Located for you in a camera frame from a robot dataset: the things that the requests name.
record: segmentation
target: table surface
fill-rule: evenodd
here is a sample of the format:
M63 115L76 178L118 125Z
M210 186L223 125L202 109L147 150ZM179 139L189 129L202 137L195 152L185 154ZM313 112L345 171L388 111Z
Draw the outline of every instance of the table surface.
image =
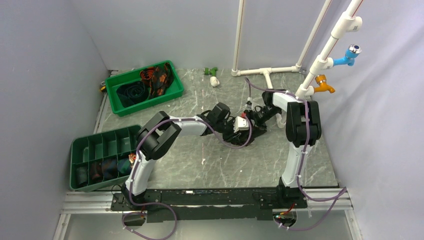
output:
M184 85L182 97L119 117L112 113L109 101L101 121L100 131L143 125L158 111L174 117L193 117L222 102L230 107L232 116L244 110L249 87L243 76L231 76L231 70L219 70L220 85L212 87L203 69L178 69ZM259 87L266 87L263 75L248 76ZM275 89L295 92L303 82L300 73L272 73ZM252 89L253 101L263 105L261 91ZM241 188L274 187L283 174L289 154L285 129L278 128L273 117L267 123L268 132L242 149L230 149L211 134L179 137L169 152L159 159L149 178L149 188ZM337 181L324 137L317 141L305 166L304 186L336 186Z

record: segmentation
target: faucet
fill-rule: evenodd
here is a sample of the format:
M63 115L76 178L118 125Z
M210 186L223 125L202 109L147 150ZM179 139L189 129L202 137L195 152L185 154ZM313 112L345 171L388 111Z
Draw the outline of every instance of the faucet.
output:
M334 59L334 66L337 65L345 65L347 64L348 66L353 66L355 64L355 58L362 52L361 48L358 45L352 44L350 45L347 50L346 53L344 54L344 57L339 58L339 59Z

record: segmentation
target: small orange object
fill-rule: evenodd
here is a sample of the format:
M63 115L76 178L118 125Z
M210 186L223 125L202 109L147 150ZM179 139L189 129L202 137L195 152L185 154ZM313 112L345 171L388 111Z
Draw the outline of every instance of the small orange object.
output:
M332 94L336 91L332 86L327 84L327 78L325 75L316 76L315 81L319 85L318 87L313 88L315 93L329 91Z

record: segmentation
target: gray wall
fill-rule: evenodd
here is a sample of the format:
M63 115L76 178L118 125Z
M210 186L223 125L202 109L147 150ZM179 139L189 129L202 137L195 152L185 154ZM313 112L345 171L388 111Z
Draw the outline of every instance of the gray wall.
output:
M364 1L362 29L347 33L330 57L352 43L363 52L353 67L324 72L335 93L313 97L365 239L423 238L423 12L419 0Z
M3 0L0 72L1 239L52 239L107 70L68 0Z
M238 0L72 2L108 69L166 59L178 68L232 67ZM323 4L245 0L239 69L295 64Z

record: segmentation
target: green compartment tray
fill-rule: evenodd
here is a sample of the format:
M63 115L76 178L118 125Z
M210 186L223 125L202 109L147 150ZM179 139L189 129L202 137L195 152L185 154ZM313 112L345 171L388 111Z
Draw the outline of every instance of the green compartment tray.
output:
M89 176L91 163L101 163L105 159L118 161L128 159L130 153L136 152L136 136L141 129L140 125L133 125L75 139L70 153L70 188L75 191L91 192L125 182L129 175L122 175L120 172L114 179L103 178L101 182L92 182ZM79 167L88 169L86 185L78 186L77 184L77 168Z
M117 89L124 84L130 84L136 81L140 81L140 72L146 68L163 65L164 63L169 63L171 65L171 70L174 75L174 80L169 88L166 89L166 92L162 96L155 97L153 99L148 99L138 104L134 104L129 107L122 106L122 103L117 95ZM183 95L184 87L181 83L180 78L177 75L177 71L175 71L174 64L167 60L158 62L156 64L145 66L139 69L135 69L123 74L119 74L113 77L109 77L105 81L107 94L109 95L110 107L112 108L112 112L120 117L123 117L128 114L135 113L137 111L162 104L172 99L179 98Z

